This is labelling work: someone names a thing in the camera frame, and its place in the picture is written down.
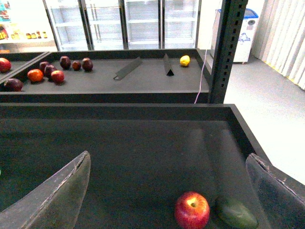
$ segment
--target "red apple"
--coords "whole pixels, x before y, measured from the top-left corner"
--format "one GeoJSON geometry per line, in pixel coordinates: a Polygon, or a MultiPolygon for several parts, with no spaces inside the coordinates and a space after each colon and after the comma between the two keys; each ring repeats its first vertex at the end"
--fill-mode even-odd
{"type": "Polygon", "coordinates": [[[60,59],[61,67],[65,70],[68,70],[71,66],[71,60],[68,56],[62,56],[60,59]]]}
{"type": "Polygon", "coordinates": [[[56,71],[57,69],[53,64],[48,64],[45,69],[44,69],[44,76],[48,77],[49,79],[51,78],[51,74],[53,71],[56,71]]]}
{"type": "Polygon", "coordinates": [[[43,61],[43,62],[40,62],[39,64],[39,69],[40,71],[42,71],[42,73],[44,73],[44,69],[46,68],[47,65],[49,65],[50,63],[47,62],[47,61],[43,61]]]}
{"type": "Polygon", "coordinates": [[[5,58],[0,58],[0,72],[5,73],[9,71],[11,68],[11,63],[9,60],[5,58]]]}
{"type": "Polygon", "coordinates": [[[86,57],[82,60],[82,68],[86,71],[89,72],[92,70],[93,68],[93,63],[92,60],[90,60],[90,58],[86,57]]]}
{"type": "Polygon", "coordinates": [[[4,83],[4,87],[10,92],[21,92],[23,82],[19,79],[10,78],[4,83]]]}
{"type": "Polygon", "coordinates": [[[51,79],[55,83],[62,83],[65,79],[65,75],[62,71],[56,70],[51,73],[51,79]]]}
{"type": "Polygon", "coordinates": [[[81,69],[81,62],[79,61],[73,61],[72,63],[72,68],[75,70],[75,71],[79,71],[81,69]]]}
{"type": "Polygon", "coordinates": [[[178,198],[174,215],[180,227],[202,229],[209,221],[210,207],[199,193],[186,192],[178,198]]]}

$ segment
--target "black tray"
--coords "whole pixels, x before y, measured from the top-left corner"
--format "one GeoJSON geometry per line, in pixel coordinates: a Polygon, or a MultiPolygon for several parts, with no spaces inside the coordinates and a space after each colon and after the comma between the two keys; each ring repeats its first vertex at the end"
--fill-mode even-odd
{"type": "MultiPolygon", "coordinates": [[[[30,103],[194,103],[199,91],[202,54],[197,49],[179,50],[127,50],[53,52],[28,65],[12,77],[24,81],[22,92],[0,92],[1,102],[30,103]],[[174,76],[167,76],[163,58],[168,55],[174,76]],[[79,72],[70,68],[65,73],[66,82],[55,85],[45,80],[31,84],[27,72],[38,68],[41,61],[51,62],[58,70],[61,56],[73,60],[89,57],[93,71],[79,72]],[[180,66],[180,57],[189,55],[188,68],[180,66]],[[142,64],[122,80],[114,80],[116,72],[140,57],[142,64]]],[[[203,77],[199,103],[207,103],[209,86],[203,77]]]]}
{"type": "MultiPolygon", "coordinates": [[[[172,228],[177,198],[242,201],[270,228],[245,160],[268,161],[234,105],[0,104],[0,211],[84,150],[89,187],[76,229],[172,228]]],[[[207,229],[227,229],[212,213],[207,229]]]]}
{"type": "Polygon", "coordinates": [[[47,52],[24,52],[24,53],[3,53],[0,57],[8,59],[11,62],[11,70],[6,73],[0,73],[0,84],[5,80],[12,78],[14,73],[22,69],[25,65],[31,64],[37,58],[46,55],[47,52]]]}

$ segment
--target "vertical blinds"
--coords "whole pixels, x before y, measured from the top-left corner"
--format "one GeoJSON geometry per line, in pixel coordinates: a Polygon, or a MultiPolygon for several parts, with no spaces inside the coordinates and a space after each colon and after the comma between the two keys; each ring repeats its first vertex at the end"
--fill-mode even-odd
{"type": "Polygon", "coordinates": [[[252,54],[305,90],[305,0],[265,1],[252,54]]]}

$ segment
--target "lemon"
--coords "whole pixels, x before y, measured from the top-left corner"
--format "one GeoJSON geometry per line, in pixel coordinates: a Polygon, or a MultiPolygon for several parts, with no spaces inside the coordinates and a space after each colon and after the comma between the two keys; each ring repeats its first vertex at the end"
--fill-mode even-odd
{"type": "Polygon", "coordinates": [[[181,57],[180,64],[182,67],[187,67],[190,64],[190,57],[188,55],[181,57]]]}

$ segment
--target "refrigerator door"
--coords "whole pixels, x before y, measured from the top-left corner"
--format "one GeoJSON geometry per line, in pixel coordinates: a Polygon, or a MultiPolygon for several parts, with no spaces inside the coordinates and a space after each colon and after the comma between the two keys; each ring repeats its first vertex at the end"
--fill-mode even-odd
{"type": "Polygon", "coordinates": [[[125,12],[129,49],[158,49],[158,0],[125,0],[125,12]]]}
{"type": "Polygon", "coordinates": [[[165,48],[195,48],[199,0],[165,0],[165,48]]]}
{"type": "Polygon", "coordinates": [[[118,0],[86,0],[94,50],[123,49],[118,0]]]}
{"type": "Polygon", "coordinates": [[[88,44],[78,0],[45,0],[59,51],[85,51],[88,44]]]}

